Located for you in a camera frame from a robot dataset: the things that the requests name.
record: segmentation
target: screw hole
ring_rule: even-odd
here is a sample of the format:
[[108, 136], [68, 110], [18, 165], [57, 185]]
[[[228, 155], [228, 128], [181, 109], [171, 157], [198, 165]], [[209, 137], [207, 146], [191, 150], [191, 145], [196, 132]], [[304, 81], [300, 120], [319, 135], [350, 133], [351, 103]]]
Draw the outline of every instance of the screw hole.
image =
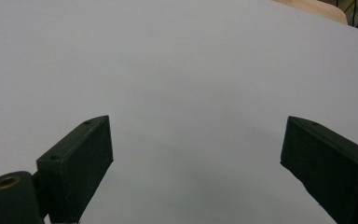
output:
[[17, 175], [8, 176], [0, 180], [0, 189], [8, 189], [20, 182], [20, 177]]
[[60, 157], [59, 156], [57, 156], [57, 155], [52, 155], [52, 156], [50, 156], [50, 159], [52, 160], [52, 161], [56, 161], [57, 159], [59, 159]]

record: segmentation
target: dark green plastic part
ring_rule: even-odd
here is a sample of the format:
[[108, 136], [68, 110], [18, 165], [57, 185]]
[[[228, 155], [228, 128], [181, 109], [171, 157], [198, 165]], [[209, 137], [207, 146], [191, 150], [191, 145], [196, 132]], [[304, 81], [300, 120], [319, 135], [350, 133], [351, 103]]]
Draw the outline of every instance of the dark green plastic part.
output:
[[37, 163], [41, 184], [49, 186], [54, 223], [78, 222], [113, 161], [107, 116], [78, 125]]
[[31, 174], [0, 176], [0, 224], [42, 224]]
[[358, 145], [321, 124], [289, 117], [281, 160], [337, 223], [358, 224]]

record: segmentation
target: white table surface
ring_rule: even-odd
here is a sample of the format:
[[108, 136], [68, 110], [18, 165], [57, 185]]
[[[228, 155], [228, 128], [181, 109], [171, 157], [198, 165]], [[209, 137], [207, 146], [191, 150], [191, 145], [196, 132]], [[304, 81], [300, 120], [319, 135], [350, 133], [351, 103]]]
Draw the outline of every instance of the white table surface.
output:
[[82, 223], [334, 223], [288, 116], [358, 144], [358, 30], [269, 0], [0, 1], [0, 175], [109, 115]]

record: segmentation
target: wooden surface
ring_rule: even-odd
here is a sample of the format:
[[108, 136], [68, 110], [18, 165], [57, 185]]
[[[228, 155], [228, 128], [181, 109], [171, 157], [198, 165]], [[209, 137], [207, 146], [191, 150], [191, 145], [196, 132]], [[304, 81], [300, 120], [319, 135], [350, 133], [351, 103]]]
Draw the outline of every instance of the wooden surface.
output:
[[310, 13], [326, 17], [333, 21], [348, 24], [345, 13], [338, 7], [317, 0], [274, 0], [290, 7], [299, 8]]

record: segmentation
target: wooden edge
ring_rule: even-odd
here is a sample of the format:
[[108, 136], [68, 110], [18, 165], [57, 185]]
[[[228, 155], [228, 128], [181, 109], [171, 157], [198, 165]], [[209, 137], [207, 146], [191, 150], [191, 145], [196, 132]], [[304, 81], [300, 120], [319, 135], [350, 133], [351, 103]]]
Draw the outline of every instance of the wooden edge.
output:
[[273, 0], [274, 2], [282, 3], [290, 7], [295, 7], [315, 15], [328, 18], [333, 21], [338, 21], [348, 25], [347, 16], [338, 7], [330, 4], [320, 2], [317, 0]]

